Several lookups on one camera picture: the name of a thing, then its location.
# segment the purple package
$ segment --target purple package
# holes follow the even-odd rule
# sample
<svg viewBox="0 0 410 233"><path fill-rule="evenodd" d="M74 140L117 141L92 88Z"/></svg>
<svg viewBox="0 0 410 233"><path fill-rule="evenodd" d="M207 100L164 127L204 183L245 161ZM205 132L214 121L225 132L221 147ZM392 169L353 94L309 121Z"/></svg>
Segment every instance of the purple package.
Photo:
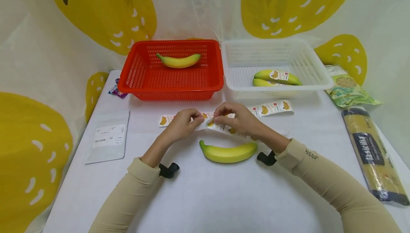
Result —
<svg viewBox="0 0 410 233"><path fill-rule="evenodd" d="M120 97L120 98L125 98L127 95L128 95L128 93L122 93L122 92L120 92L119 90L118 90L118 87L117 87L117 85L115 85L109 92L108 92L108 94L111 94L111 95L116 95L116 96L118 96L118 97Z"/></svg>

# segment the pasta package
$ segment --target pasta package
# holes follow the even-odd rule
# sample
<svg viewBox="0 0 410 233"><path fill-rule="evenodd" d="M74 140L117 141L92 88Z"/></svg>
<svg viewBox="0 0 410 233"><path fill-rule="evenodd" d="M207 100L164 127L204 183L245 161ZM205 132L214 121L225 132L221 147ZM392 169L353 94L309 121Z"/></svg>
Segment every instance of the pasta package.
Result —
<svg viewBox="0 0 410 233"><path fill-rule="evenodd" d="M382 202L408 206L403 185L367 111L351 107L342 116L369 191Z"/></svg>
<svg viewBox="0 0 410 233"><path fill-rule="evenodd" d="M380 101L370 97L340 66L329 65L326 69L335 83L326 92L337 106L345 108L357 104L381 104Z"/></svg>

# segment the fabric backdrop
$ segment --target fabric backdrop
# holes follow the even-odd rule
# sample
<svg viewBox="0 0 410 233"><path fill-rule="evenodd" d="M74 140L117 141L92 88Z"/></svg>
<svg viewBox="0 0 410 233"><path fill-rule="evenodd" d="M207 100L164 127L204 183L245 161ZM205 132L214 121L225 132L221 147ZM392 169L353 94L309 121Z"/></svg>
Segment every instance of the fabric backdrop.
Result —
<svg viewBox="0 0 410 233"><path fill-rule="evenodd" d="M410 0L0 0L0 225L40 232L112 69L148 39L304 38L410 166Z"/></svg>

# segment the white plastic basket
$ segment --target white plastic basket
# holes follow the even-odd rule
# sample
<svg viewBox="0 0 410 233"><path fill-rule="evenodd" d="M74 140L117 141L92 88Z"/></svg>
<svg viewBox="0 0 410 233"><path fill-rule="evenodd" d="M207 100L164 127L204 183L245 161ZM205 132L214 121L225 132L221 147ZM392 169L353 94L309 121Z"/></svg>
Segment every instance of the white plastic basket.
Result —
<svg viewBox="0 0 410 233"><path fill-rule="evenodd" d="M299 98L333 86L319 57L297 38L224 41L222 61L226 85L234 99ZM292 73L303 85L254 87L254 74L265 69Z"/></svg>

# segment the yellow circle print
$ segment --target yellow circle print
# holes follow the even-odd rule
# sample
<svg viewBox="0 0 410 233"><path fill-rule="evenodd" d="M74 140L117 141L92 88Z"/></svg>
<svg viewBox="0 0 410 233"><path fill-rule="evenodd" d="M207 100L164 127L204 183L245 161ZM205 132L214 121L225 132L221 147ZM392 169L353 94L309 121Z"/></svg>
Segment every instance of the yellow circle print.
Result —
<svg viewBox="0 0 410 233"><path fill-rule="evenodd" d="M94 111L94 107L97 104L97 100L101 95L105 82L107 81L108 73L98 72L93 74L87 82L87 88L85 91L85 121L88 123L91 114Z"/></svg>
<svg viewBox="0 0 410 233"><path fill-rule="evenodd" d="M312 30L345 0L241 0L242 22L258 38L285 38Z"/></svg>
<svg viewBox="0 0 410 233"><path fill-rule="evenodd" d="M6 92L0 131L1 231L22 233L54 200L73 138L57 111Z"/></svg>
<svg viewBox="0 0 410 233"><path fill-rule="evenodd" d="M363 85L367 73L367 56L363 45L356 36L341 34L317 47L316 54L325 65L338 64Z"/></svg>
<svg viewBox="0 0 410 233"><path fill-rule="evenodd" d="M152 0L54 0L73 25L98 44L127 55L157 29Z"/></svg>

